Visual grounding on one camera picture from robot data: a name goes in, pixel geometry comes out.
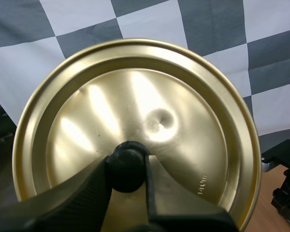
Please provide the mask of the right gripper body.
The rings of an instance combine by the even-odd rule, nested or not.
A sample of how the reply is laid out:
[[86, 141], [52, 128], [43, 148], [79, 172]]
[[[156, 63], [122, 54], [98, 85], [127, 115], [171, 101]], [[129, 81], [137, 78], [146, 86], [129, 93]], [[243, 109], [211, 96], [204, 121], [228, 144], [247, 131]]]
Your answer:
[[272, 206], [284, 218], [290, 218], [290, 169], [284, 172], [285, 180], [280, 188], [273, 191]]

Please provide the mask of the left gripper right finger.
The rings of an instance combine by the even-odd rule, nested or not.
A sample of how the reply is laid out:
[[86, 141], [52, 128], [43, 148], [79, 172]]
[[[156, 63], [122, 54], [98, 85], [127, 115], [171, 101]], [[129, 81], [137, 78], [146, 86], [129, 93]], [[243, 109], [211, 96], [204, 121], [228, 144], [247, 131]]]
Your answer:
[[149, 223], [166, 232], [237, 232], [229, 213], [179, 184], [159, 160], [141, 151], [146, 174]]

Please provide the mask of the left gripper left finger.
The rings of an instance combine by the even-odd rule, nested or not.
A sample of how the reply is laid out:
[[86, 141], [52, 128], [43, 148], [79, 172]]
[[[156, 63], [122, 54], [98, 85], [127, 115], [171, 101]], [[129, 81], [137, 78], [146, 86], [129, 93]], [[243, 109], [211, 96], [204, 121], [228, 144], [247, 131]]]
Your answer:
[[98, 232], [109, 205], [106, 159], [60, 185], [0, 209], [0, 232]]

